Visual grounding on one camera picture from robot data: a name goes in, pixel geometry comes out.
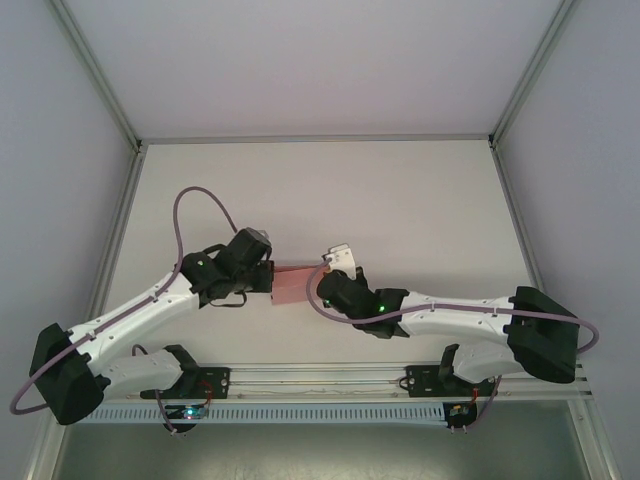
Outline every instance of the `wire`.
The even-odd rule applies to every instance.
[[[31,388],[31,386],[33,386],[33,384],[36,383],[36,381],[40,377],[42,377],[42,375],[44,375],[46,372],[48,372],[51,367],[56,365],[64,357],[66,357],[71,352],[75,351],[78,347],[84,345],[85,343],[87,343],[91,339],[94,339],[95,335],[98,335],[98,334],[102,333],[107,328],[109,328],[109,327],[115,325],[116,323],[118,323],[120,320],[122,320],[124,318],[127,318],[129,315],[131,315],[131,314],[137,312],[138,310],[140,310],[141,308],[149,305],[151,302],[153,302],[153,300],[155,300],[156,297],[160,296],[161,294],[163,294],[164,292],[166,292],[169,289],[171,284],[175,281],[175,279],[180,274],[180,269],[182,268],[182,261],[184,259],[184,245],[182,243],[182,234],[180,233],[180,224],[178,222],[178,207],[180,205],[180,201],[182,200],[182,198],[189,192],[201,192],[201,193],[204,193],[205,195],[209,196],[218,205],[218,207],[220,207],[220,210],[222,210],[222,213],[224,214],[224,216],[226,217],[227,221],[229,222],[229,225],[231,226],[231,230],[233,230],[233,233],[238,233],[238,228],[236,227],[235,223],[233,223],[233,219],[231,218],[231,215],[229,214],[229,211],[225,208],[225,206],[218,199],[218,197],[216,197],[213,193],[211,193],[206,188],[197,187],[197,186],[191,186],[191,187],[185,188],[180,193],[178,193],[178,195],[176,196],[175,201],[173,202],[173,231],[174,231],[175,236],[176,236],[176,244],[177,244],[177,247],[178,247],[178,258],[176,260],[176,265],[175,265],[173,271],[171,272],[171,276],[169,277],[169,279],[163,285],[161,285],[160,288],[158,288],[158,290],[156,290],[154,292],[154,296],[149,296],[149,297],[145,298],[144,300],[141,300],[137,304],[133,305],[132,307],[126,309],[125,311],[119,313],[118,315],[113,317],[111,320],[103,323],[99,327],[96,327],[96,329],[93,332],[94,336],[91,336],[91,335],[87,334],[84,337],[81,337],[79,340],[77,340],[76,342],[74,342],[71,345],[69,345],[67,348],[62,350],[60,353],[55,355],[53,358],[49,359],[48,362],[46,362],[33,375],[31,375],[31,377],[29,377],[29,379],[25,382],[25,384],[15,394],[15,396],[11,400],[11,404],[9,405],[9,411],[12,414],[14,414],[14,415],[26,415],[28,413],[37,412],[37,411],[44,410],[45,408],[47,408],[47,404],[43,403],[41,405],[36,405],[34,407],[27,407],[27,408],[22,408],[21,409],[21,408],[18,408],[18,402],[22,399],[24,394],[27,393],[27,390],[29,390],[29,388]]]
[[[406,383],[407,381],[408,381],[407,377],[402,377],[400,380],[398,380],[398,386],[401,389],[403,389],[403,390],[408,392],[409,391],[409,385],[407,385],[407,383]]]
[[[400,310],[396,310],[395,312],[385,313],[383,315],[379,315],[377,317],[369,317],[369,318],[361,318],[357,320],[353,320],[350,318],[339,317],[337,315],[332,315],[324,311],[324,309],[320,308],[313,299],[313,295],[311,293],[311,286],[313,283],[313,279],[316,275],[318,275],[322,270],[329,265],[329,260],[325,260],[320,265],[318,265],[313,272],[309,275],[307,279],[306,286],[306,294],[307,300],[311,304],[311,307],[320,315],[329,320],[333,320],[334,322],[347,323],[350,325],[366,325],[369,323],[381,322],[383,320],[388,320],[389,318],[397,317],[398,315],[405,315],[407,313],[420,312],[422,310],[435,310],[435,309],[443,309],[443,310],[457,310],[461,312],[478,312],[478,313],[491,313],[494,315],[513,315],[519,317],[529,317],[543,320],[555,320],[557,322],[567,322],[573,323],[575,325],[579,325],[581,327],[586,328],[591,331],[593,337],[589,340],[585,345],[578,348],[578,353],[584,353],[593,346],[598,343],[600,339],[600,332],[591,322],[587,320],[582,320],[576,317],[569,317],[568,315],[557,315],[555,313],[543,313],[543,312],[530,312],[528,310],[514,310],[511,308],[494,308],[494,307],[481,307],[475,305],[459,305],[456,303],[428,303],[424,305],[416,305],[414,307],[401,308]]]
[[[204,386],[205,388],[207,388],[207,401],[202,405],[203,407],[205,407],[207,409],[206,411],[206,415],[209,414],[209,406],[211,405],[211,401],[213,400],[213,385],[211,385],[209,382],[206,382],[204,380],[201,380],[199,383],[199,385]]]
[[[476,417],[475,421],[471,425],[467,426],[466,428],[458,428],[455,430],[458,430],[458,431],[463,430],[466,433],[467,431],[472,430],[478,426],[480,421],[487,416],[487,412],[489,411],[489,408],[491,407],[491,405],[493,405],[493,401],[498,395],[498,387],[500,386],[501,381],[502,381],[502,375],[496,377],[496,383],[493,386],[493,391],[491,392],[491,396],[489,397],[489,400],[487,400],[487,403],[485,403],[484,407],[482,407],[482,410]]]
[[[469,402],[469,408],[473,407],[478,400],[478,387],[473,387],[473,394],[471,395],[471,402]]]
[[[147,350],[142,345],[136,343],[133,347],[131,347],[131,355],[133,355],[134,357],[136,356],[136,350],[140,350],[144,355],[149,355]],[[156,389],[154,390],[154,393],[156,394],[156,401],[158,402],[158,408],[160,409],[160,414],[164,419],[164,423],[167,425],[167,428],[171,432],[171,435],[175,435],[178,430],[173,426],[171,420],[169,420],[169,415],[167,415],[167,411],[162,404],[162,399],[160,398],[160,390]]]

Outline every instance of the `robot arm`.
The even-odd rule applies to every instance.
[[[101,317],[64,332],[58,324],[38,337],[31,374],[64,349],[89,336],[35,384],[62,425],[89,415],[104,400],[143,390],[167,390],[178,382],[193,381],[195,362],[179,345],[148,356],[124,356],[138,339],[162,325],[203,308],[232,293],[246,300],[247,292],[271,292],[273,262],[271,244],[251,228],[240,230],[228,245],[216,245],[186,255],[180,271],[170,273],[141,295]],[[172,276],[169,287],[157,294]],[[148,300],[141,308],[136,306]],[[100,329],[130,312],[126,318]]]
[[[519,287],[513,297],[483,300],[438,298],[394,288],[371,291],[348,245],[330,249],[325,259],[330,272],[318,284],[317,295],[325,307],[350,319],[373,319],[354,324],[356,329],[384,339],[429,334],[460,337],[460,343],[447,347],[442,356],[439,377],[443,383],[476,384],[523,370],[554,383],[575,379],[578,325],[539,319],[535,314],[525,318],[500,313],[516,309],[574,317],[535,288]],[[375,321],[383,315],[384,319]]]

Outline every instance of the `red wire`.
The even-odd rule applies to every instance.
[[[473,394],[471,395],[471,403],[469,404],[469,408],[471,408],[478,400],[478,387],[474,387]]]
[[[207,390],[207,401],[204,404],[205,406],[207,406],[207,405],[209,405],[211,403],[211,400],[213,400],[213,386],[209,382],[205,382],[204,380],[199,382],[198,385],[203,385],[204,387],[206,387],[208,389]]]

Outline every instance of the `pink object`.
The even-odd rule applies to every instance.
[[[273,276],[271,303],[273,305],[285,305],[287,303],[306,302],[307,296],[305,288],[307,285],[307,279],[315,268],[316,265],[293,267],[276,266]],[[322,275],[316,275],[313,279],[312,292],[314,298],[317,298],[315,291],[321,279]]]

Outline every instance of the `white ceiling panel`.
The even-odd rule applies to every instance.
[[[138,134],[489,133],[558,0],[68,0]]]

